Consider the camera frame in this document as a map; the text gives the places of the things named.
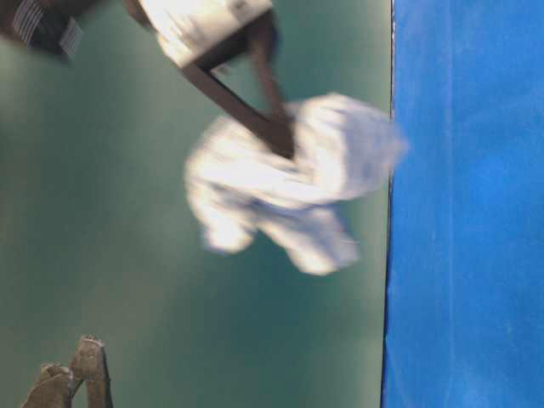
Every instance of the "crumpled white towel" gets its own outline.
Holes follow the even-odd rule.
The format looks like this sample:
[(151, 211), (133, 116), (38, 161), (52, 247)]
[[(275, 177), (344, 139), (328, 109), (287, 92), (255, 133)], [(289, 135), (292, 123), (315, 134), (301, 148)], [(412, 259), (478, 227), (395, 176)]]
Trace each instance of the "crumpled white towel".
[(220, 117), (186, 162), (188, 201), (208, 249), (238, 252), (262, 230), (301, 271), (326, 275), (359, 257), (337, 202), (380, 188), (404, 143), (386, 115), (347, 96), (330, 93), (289, 109), (292, 161)]

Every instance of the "green backdrop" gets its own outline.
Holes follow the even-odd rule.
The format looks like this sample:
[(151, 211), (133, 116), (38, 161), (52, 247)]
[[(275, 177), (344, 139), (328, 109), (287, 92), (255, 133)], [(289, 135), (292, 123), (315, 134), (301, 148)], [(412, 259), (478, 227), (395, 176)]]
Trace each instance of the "green backdrop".
[[(275, 3), (290, 99), (388, 110), (389, 1)], [(94, 333), (119, 408), (378, 407), (385, 188), (346, 206), (352, 268), (303, 275), (264, 236), (221, 257), (201, 249), (182, 182), (218, 110), (121, 5), (87, 21), (72, 67), (1, 42), (0, 81), (2, 406)], [(258, 103), (247, 63), (229, 83)]]

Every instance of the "blue fabric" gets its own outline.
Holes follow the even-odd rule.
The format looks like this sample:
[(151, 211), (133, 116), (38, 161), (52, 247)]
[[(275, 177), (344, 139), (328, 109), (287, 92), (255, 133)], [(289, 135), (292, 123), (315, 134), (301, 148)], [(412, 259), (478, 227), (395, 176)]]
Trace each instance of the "blue fabric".
[(395, 2), (385, 408), (544, 404), (543, 15)]

